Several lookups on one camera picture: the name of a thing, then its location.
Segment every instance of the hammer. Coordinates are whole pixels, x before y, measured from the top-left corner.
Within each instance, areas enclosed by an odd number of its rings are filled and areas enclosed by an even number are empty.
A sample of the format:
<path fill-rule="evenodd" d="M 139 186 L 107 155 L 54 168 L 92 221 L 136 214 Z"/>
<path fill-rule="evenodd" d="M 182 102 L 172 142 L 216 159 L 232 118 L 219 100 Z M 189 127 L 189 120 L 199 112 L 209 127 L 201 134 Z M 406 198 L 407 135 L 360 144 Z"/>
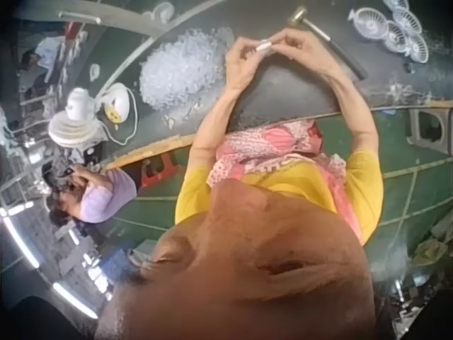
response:
<path fill-rule="evenodd" d="M 368 72 L 363 68 L 361 64 L 354 57 L 346 53 L 343 48 L 332 38 L 321 30 L 318 26 L 312 23 L 306 18 L 308 10 L 305 6 L 297 7 L 296 11 L 288 19 L 288 24 L 292 27 L 297 27 L 301 24 L 307 25 L 315 34 L 319 35 L 327 45 L 347 64 L 347 66 L 357 75 L 359 80 L 365 80 L 368 77 Z"/>

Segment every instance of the lavender shirt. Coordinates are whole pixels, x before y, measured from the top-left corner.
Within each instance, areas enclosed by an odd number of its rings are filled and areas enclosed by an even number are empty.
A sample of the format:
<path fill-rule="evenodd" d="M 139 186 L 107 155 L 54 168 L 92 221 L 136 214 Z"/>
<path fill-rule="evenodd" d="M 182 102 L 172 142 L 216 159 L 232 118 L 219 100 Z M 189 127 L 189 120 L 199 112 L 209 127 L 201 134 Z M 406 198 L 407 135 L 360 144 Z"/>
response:
<path fill-rule="evenodd" d="M 123 170 L 108 170 L 105 175 L 112 181 L 113 192 L 102 186 L 88 185 L 80 203 L 80 220 L 104 222 L 137 197 L 134 181 Z"/>

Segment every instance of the woman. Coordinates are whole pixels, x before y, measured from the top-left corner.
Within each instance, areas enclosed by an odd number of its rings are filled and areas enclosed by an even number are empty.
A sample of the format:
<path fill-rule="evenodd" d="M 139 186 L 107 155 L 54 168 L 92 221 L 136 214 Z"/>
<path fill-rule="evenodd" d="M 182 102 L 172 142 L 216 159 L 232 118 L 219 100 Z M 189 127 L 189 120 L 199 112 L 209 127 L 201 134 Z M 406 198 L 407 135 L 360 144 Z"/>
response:
<path fill-rule="evenodd" d="M 260 42 L 240 38 L 226 56 L 225 90 L 190 151 L 176 225 L 151 261 L 115 287 L 97 339 L 375 338 L 362 250 L 383 196 L 372 115 L 311 33 L 285 29 L 270 41 L 273 52 L 317 73 L 337 96 L 354 139 L 345 182 L 339 186 L 340 176 L 318 159 L 313 125 L 225 137 L 233 107 L 264 58 L 244 57 Z M 282 131 L 304 135 L 306 144 L 278 138 L 272 149 L 241 139 L 274 140 Z M 294 155 L 286 157 L 287 149 Z"/>
<path fill-rule="evenodd" d="M 111 218 L 124 205 L 137 197 L 137 191 L 146 178 L 146 168 L 130 164 L 122 169 L 97 174 L 80 164 L 71 165 L 73 173 L 68 186 L 53 191 L 47 198 L 52 224 L 62 227 L 71 218 L 101 223 Z"/>

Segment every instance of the pink patterned apron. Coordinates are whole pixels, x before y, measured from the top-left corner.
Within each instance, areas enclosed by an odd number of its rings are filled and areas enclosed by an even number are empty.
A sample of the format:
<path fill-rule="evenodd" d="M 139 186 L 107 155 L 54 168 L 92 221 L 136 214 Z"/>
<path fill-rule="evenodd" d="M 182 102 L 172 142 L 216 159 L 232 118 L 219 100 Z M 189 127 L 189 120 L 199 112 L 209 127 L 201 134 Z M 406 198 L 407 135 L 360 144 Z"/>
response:
<path fill-rule="evenodd" d="M 357 217 L 345 192 L 346 162 L 338 155 L 326 156 L 321 147 L 322 136 L 314 120 L 231 133 L 217 149 L 217 161 L 207 184 L 212 187 L 222 179 L 241 179 L 256 171 L 276 171 L 293 162 L 313 163 L 331 192 L 337 213 L 362 242 Z"/>

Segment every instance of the yellow shirt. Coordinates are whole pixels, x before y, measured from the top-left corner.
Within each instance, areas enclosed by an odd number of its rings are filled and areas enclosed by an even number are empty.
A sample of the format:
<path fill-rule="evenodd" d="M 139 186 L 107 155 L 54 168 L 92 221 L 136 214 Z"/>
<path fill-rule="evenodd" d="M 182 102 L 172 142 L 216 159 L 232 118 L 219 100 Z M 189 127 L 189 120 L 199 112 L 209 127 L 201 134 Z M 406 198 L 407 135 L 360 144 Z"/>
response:
<path fill-rule="evenodd" d="M 206 180 L 209 172 L 209 168 L 200 166 L 186 173 L 176 203 L 176 223 L 207 210 L 210 187 Z M 242 181 L 275 192 L 296 194 L 336 213 L 331 192 L 314 164 L 288 164 L 271 174 L 247 174 Z M 345 190 L 365 243 L 377 227 L 384 198 L 382 175 L 376 155 L 362 149 L 350 156 L 346 166 Z"/>

